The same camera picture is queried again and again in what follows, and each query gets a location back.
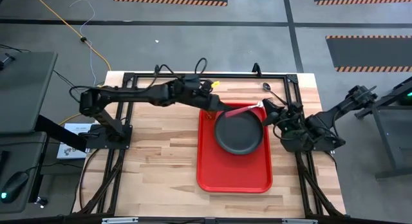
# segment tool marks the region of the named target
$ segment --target orange striped edge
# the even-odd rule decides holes
[[[393,39],[410,39],[411,35],[327,35],[326,39],[342,39],[342,38],[393,38]]]
[[[197,0],[114,0],[119,2],[141,2],[141,3],[168,3],[175,5],[205,5],[205,6],[227,6],[224,1],[197,1]]]
[[[335,67],[340,73],[401,73],[412,72],[412,66],[340,66]]]
[[[405,3],[412,0],[321,0],[315,1],[316,5],[364,5],[377,3]]]

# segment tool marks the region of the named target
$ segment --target orange cable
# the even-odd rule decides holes
[[[68,24],[61,16],[59,16],[57,14],[57,12],[55,12],[53,9],[51,9],[43,0],[39,0],[49,11],[53,12],[53,14],[55,14],[65,25],[67,25],[69,28],[71,28],[80,38],[82,38],[83,36],[81,36],[81,34],[76,31],[76,29],[74,29],[70,24]],[[96,51],[93,47],[91,47],[91,45],[85,41],[85,43],[89,46],[89,48],[96,53],[96,55],[98,55],[101,59],[103,59],[103,61],[108,65],[109,71],[111,71],[111,66],[108,62],[108,60],[106,60],[103,56],[101,56],[101,54]]]

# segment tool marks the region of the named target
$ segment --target yellow cable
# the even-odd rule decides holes
[[[51,9],[43,0],[39,0],[48,10],[50,10],[51,12],[53,12],[53,14],[55,14],[65,25],[67,25],[69,28],[71,28],[80,38],[82,38],[83,36],[81,36],[81,34],[76,31],[76,29],[74,29],[70,24],[68,24],[61,16],[59,16],[53,9]],[[111,67],[110,64],[108,62],[108,60],[106,60],[103,56],[101,56],[101,54],[96,51],[93,47],[91,47],[91,45],[85,41],[85,43],[89,46],[89,48],[95,52],[101,59],[103,59],[103,61],[108,65],[109,71],[111,71]]]
[[[60,126],[61,125],[63,125],[63,124],[65,124],[66,122],[68,122],[69,120],[71,120],[71,119],[73,119],[73,118],[76,118],[76,117],[78,117],[78,116],[81,116],[82,114],[80,114],[80,113],[77,113],[76,115],[72,115],[72,116],[70,116],[70,117],[68,117],[67,119],[65,119],[65,120],[63,120],[62,122],[60,122]]]

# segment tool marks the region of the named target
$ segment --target metal spoon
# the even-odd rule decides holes
[[[271,94],[273,94],[273,96],[275,96],[277,99],[279,99],[279,101],[281,101],[281,103],[282,103],[283,105],[287,105],[287,104],[288,104],[288,103],[285,102],[283,99],[281,99],[279,96],[277,96],[275,93],[273,93],[273,92],[270,90],[269,84],[267,84],[266,82],[263,83],[263,90],[266,91],[266,92],[271,92]]]

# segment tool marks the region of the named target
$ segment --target computer mouse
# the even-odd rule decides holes
[[[13,202],[26,185],[29,175],[26,172],[16,172],[11,176],[1,189],[1,201],[3,203]]]

